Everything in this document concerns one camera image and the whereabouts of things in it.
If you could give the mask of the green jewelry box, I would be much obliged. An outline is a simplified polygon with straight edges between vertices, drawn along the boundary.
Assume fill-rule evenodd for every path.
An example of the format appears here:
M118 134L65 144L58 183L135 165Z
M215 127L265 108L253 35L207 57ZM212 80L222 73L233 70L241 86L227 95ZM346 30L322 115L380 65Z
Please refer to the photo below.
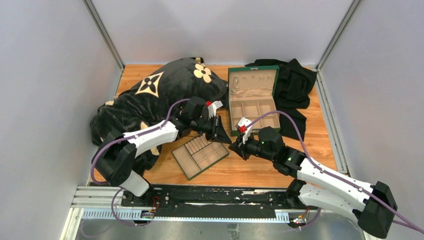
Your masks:
M241 117L252 122L276 110L274 93L279 74L277 65L231 67L228 69L230 135L238 136Z

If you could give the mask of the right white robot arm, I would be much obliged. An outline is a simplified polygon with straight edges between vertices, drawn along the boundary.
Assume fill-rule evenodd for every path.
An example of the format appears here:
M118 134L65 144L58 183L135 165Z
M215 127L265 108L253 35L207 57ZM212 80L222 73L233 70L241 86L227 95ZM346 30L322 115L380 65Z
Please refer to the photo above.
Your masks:
M312 206L329 210L356 221L376 238L387 238L395 217L390 210L398 208L388 185L356 180L308 159L304 152L285 145L272 127L262 128L258 137L243 133L229 149L244 160L250 156L270 160L279 173L293 177L285 191L290 208Z

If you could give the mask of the green jewelry tray insert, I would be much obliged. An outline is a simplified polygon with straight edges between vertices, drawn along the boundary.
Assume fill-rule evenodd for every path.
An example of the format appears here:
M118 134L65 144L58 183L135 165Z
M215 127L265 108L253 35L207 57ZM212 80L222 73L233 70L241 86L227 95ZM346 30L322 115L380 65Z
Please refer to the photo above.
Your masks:
M202 135L179 146L172 155L190 181L228 157L229 152L222 143L208 141Z

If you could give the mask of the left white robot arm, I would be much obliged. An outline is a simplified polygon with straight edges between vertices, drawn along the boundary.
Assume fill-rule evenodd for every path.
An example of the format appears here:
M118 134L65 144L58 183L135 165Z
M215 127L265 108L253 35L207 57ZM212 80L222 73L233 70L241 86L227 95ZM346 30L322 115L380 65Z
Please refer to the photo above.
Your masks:
M136 158L192 131L203 134L207 141L230 144L222 117L217 114L222 106L220 100L210 102L193 96L173 103L165 119L155 125L133 132L110 131L92 158L90 173L97 170L104 178L103 184L125 189L140 206L149 206L153 187L133 169Z

